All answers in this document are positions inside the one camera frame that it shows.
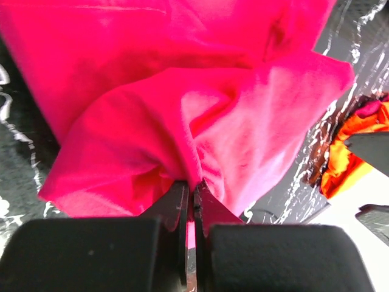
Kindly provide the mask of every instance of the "folded fabric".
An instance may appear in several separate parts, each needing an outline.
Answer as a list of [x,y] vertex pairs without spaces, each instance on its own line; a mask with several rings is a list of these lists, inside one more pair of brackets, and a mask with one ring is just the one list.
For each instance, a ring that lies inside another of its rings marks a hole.
[[40,197],[132,216],[205,178],[239,215],[352,82],[312,52],[334,2],[2,1],[0,32],[61,144]]
[[323,174],[321,185],[325,197],[332,198],[337,193],[344,192],[373,169],[372,166],[352,154],[344,142],[356,133],[380,131],[389,131],[389,102],[378,100],[367,103],[365,108],[356,111],[346,121],[329,148],[328,168]]

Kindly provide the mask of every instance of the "crumpled cloth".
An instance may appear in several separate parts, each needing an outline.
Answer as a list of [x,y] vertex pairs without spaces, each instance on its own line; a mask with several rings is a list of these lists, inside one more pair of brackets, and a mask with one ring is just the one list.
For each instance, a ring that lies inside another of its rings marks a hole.
[[73,217],[132,216],[205,178],[239,215],[353,80],[312,51],[334,2],[1,1],[0,32],[61,145],[39,196]]
[[[361,113],[370,115],[360,117]],[[344,192],[373,170],[371,165],[350,152],[344,142],[357,133],[386,131],[389,131],[389,102],[377,100],[367,103],[345,122],[329,148],[328,168],[323,174],[321,185],[325,197],[330,199]]]

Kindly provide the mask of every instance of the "orange fabric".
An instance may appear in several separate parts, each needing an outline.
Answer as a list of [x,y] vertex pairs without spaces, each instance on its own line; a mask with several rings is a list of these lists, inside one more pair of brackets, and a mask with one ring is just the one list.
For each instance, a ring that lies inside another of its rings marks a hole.
[[332,198],[337,193],[349,189],[373,169],[372,166],[353,155],[344,142],[356,133],[386,131],[389,131],[389,102],[382,103],[376,114],[364,119],[355,114],[345,122],[329,147],[328,168],[322,178],[322,192],[325,197]]

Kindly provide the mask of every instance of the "black marble surface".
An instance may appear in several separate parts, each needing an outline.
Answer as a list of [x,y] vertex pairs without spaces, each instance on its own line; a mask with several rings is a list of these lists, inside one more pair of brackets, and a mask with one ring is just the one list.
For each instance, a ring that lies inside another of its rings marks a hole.
[[[318,41],[317,52],[353,63],[356,70],[355,87],[337,106],[342,106],[350,95],[388,89],[389,33],[385,3],[339,1]],[[10,76],[8,84],[0,78],[1,253],[6,240],[23,222],[66,215],[36,198],[59,147],[1,42],[0,65]],[[248,209],[243,219],[248,220],[248,216],[249,221],[256,223],[301,223],[327,204],[317,189],[299,180],[308,144],[307,138],[283,180]]]

